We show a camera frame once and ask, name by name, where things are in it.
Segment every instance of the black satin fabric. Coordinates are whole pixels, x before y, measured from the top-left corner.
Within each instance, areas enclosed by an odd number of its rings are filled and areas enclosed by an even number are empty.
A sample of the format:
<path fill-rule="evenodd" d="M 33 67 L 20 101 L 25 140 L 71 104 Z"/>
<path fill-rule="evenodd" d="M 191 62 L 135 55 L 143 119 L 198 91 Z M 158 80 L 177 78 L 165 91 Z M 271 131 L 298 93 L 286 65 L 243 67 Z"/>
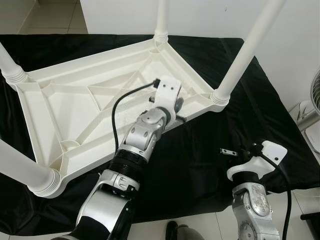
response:
<path fill-rule="evenodd" d="M 0 35 L 0 42 L 28 72 L 150 38 L 151 35 Z M 243 40 L 170 36 L 169 43 L 215 89 Z M 0 138 L 35 159 L 18 95 L 2 77 Z M 220 148 L 238 151 L 259 139 L 288 149 L 281 167 L 293 189 L 319 187 L 317 160 L 254 58 L 224 111 L 207 112 L 163 134 L 147 165 L 134 221 L 223 211 L 232 202 L 234 187 L 226 171 L 239 160 L 219 154 Z M 24 185 L 0 174 L 0 231 L 21 236 L 71 231 L 82 203 L 98 180 L 97 172 L 103 168 L 72 180 L 54 199 L 36 197 Z M 261 181 L 268 191 L 286 190 L 276 171 Z"/>

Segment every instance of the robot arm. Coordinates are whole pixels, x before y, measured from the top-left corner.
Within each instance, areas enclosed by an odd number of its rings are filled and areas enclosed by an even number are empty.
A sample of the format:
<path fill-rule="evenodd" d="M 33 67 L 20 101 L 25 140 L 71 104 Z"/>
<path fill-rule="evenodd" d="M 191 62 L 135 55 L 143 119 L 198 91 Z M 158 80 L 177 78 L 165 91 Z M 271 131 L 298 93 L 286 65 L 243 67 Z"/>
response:
<path fill-rule="evenodd" d="M 256 151 L 276 165 L 287 154 L 284 147 L 270 141 L 254 144 L 252 152 Z M 239 240 L 280 240 L 279 232 L 272 224 L 272 209 L 265 187 L 259 184 L 259 180 L 275 168 L 252 152 L 248 152 L 250 161 L 227 171 L 228 178 L 237 184 L 232 190 L 232 208 L 238 223 Z"/>
<path fill-rule="evenodd" d="M 134 216 L 134 200 L 144 178 L 156 142 L 172 125 L 183 104 L 181 83 L 164 77 L 159 82 L 152 108 L 131 126 L 114 158 L 82 205 L 77 226 L 55 240 L 125 240 Z"/>

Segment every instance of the tile floor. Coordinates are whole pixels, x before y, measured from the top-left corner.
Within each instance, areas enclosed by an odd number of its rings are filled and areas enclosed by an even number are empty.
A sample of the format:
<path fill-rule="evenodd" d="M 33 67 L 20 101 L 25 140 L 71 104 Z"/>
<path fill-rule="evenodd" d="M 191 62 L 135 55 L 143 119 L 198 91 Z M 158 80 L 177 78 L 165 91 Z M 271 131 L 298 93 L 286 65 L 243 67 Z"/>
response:
<path fill-rule="evenodd" d="M 25 34 L 87 34 L 85 18 L 79 0 L 39 0 Z M 302 213 L 320 211 L 320 188 L 294 190 L 288 240 L 313 240 Z M 286 215 L 286 193 L 268 196 L 273 208 L 273 223 L 282 234 Z M 133 224 L 128 240 L 165 240 L 165 227 L 169 220 Z M 223 212 L 206 213 L 176 219 L 199 231 L 205 240 L 238 239 L 237 221 L 231 206 Z M 61 233 L 43 236 L 9 236 L 0 232 L 0 240 L 50 240 Z"/>
<path fill-rule="evenodd" d="M 39 0 L 22 34 L 87 34 L 79 0 Z"/>

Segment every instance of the person's foot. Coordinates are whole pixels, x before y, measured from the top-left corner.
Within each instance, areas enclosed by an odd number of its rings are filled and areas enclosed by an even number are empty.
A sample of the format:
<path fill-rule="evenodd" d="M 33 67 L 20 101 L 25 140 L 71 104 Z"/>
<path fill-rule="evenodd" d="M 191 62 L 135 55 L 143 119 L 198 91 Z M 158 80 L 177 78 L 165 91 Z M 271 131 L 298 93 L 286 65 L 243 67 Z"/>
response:
<path fill-rule="evenodd" d="M 165 240 L 177 240 L 177 227 L 178 224 L 175 221 L 168 222 L 165 230 Z"/>

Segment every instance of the black wire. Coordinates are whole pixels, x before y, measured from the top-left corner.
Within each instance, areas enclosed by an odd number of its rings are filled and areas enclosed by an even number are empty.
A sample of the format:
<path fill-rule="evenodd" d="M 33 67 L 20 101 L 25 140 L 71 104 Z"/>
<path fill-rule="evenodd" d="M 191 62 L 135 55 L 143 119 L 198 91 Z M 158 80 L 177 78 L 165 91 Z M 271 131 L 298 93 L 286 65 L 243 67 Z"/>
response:
<path fill-rule="evenodd" d="M 112 108 L 112 113 L 111 113 L 111 121 L 112 121 L 112 130 L 113 130 L 113 135 L 114 135 L 114 141 L 115 141 L 115 154 L 116 152 L 118 151 L 118 148 L 119 148 L 119 141 L 118 141 L 118 134 L 117 134 L 117 128 L 116 128 L 116 121 L 115 121 L 115 113 L 116 113 L 116 108 L 117 108 L 117 105 L 119 104 L 119 102 L 124 99 L 125 97 L 129 96 L 130 94 L 134 94 L 135 92 L 138 92 L 142 89 L 145 89 L 145 88 L 148 88 L 152 85 L 154 85 L 158 80 L 155 80 L 153 81 L 152 83 L 149 83 L 147 85 L 144 85 L 144 86 L 141 86 L 141 87 L 138 87 L 132 91 L 129 91 L 127 92 L 126 94 L 122 95 L 116 102 L 115 104 L 113 105 L 113 108 Z"/>
<path fill-rule="evenodd" d="M 288 227 L 289 227 L 289 220 L 290 220 L 290 214 L 291 214 L 291 207 L 292 207 L 292 199 L 291 199 L 291 188 L 290 188 L 290 182 L 287 177 L 287 175 L 284 173 L 284 171 L 273 161 L 271 161 L 267 156 L 263 155 L 262 153 L 260 154 L 260 157 L 262 157 L 264 160 L 266 160 L 269 164 L 271 164 L 283 177 L 287 184 L 287 197 L 288 197 L 288 205 L 286 208 L 286 215 L 285 215 L 285 220 L 284 220 L 284 226 L 283 226 L 283 235 L 282 235 L 282 240 L 287 239 L 287 232 L 288 232 Z"/>

